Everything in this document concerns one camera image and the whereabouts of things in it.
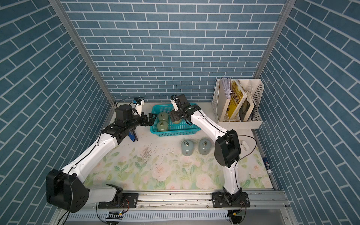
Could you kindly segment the teal plastic basket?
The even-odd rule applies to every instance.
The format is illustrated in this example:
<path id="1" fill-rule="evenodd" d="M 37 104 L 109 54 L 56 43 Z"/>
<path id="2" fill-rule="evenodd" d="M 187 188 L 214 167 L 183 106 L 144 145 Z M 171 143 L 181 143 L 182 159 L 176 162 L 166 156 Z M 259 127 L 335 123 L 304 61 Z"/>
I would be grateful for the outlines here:
<path id="1" fill-rule="evenodd" d="M 152 113 L 168 113 L 174 109 L 172 104 L 166 105 L 155 105 L 152 108 Z M 201 129 L 196 125 L 188 125 L 185 121 L 182 121 L 179 124 L 174 124 L 168 119 L 168 131 L 158 131 L 157 124 L 159 123 L 159 117 L 156 118 L 155 123 L 151 126 L 151 133 L 156 134 L 159 137 L 168 137 L 168 136 L 182 136 L 182 135 L 193 135 L 196 134 Z"/>

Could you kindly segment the grey-blue tea canister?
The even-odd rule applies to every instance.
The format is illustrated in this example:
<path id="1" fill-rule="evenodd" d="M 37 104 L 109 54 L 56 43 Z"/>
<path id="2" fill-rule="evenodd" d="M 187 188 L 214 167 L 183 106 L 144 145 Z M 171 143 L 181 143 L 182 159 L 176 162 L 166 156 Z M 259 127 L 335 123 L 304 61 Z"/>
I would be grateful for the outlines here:
<path id="1" fill-rule="evenodd" d="M 192 140 L 184 140 L 181 143 L 181 152 L 184 156 L 191 156 L 194 152 L 194 142 Z"/>
<path id="2" fill-rule="evenodd" d="M 198 145 L 198 151 L 202 155 L 208 155 L 211 151 L 212 143 L 209 139 L 201 139 Z"/>

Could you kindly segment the yellow-green tea canister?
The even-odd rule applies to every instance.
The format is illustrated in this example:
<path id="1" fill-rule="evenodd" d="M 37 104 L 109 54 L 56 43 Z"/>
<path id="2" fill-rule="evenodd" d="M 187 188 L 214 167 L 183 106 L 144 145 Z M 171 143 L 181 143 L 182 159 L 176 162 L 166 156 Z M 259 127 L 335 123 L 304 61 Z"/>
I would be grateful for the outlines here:
<path id="1" fill-rule="evenodd" d="M 171 113 L 171 121 L 173 124 L 180 124 L 182 122 L 182 116 L 176 113 Z"/>

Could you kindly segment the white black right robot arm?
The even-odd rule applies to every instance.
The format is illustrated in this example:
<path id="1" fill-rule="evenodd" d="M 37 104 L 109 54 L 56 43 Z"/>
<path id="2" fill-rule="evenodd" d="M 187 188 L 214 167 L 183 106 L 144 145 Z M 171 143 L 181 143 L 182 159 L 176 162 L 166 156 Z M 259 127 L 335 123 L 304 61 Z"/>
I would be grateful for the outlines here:
<path id="1" fill-rule="evenodd" d="M 171 121 L 184 119 L 198 126 L 215 143 L 214 157 L 223 167 L 224 200 L 229 206 L 240 207 L 242 188 L 239 187 L 236 168 L 240 160 L 241 147 L 234 130 L 226 130 L 210 119 L 198 105 L 191 105 L 184 94 L 170 97 L 174 109 L 170 112 Z"/>

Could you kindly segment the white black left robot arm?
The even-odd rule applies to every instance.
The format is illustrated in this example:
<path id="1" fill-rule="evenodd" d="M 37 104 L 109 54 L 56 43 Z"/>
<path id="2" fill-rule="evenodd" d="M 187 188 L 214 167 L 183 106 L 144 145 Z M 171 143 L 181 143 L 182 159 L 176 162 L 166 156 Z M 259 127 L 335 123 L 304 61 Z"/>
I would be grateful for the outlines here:
<path id="1" fill-rule="evenodd" d="M 152 126 L 157 118 L 154 113 L 144 114 L 141 107 L 121 105 L 115 110 L 113 123 L 105 127 L 98 139 L 80 156 L 61 170 L 53 169 L 46 176 L 47 203 L 67 210 L 78 212 L 85 205 L 104 203 L 110 207 L 123 206 L 123 189 L 116 185 L 89 189 L 84 182 L 96 165 L 117 147 L 130 131 L 138 126 Z"/>

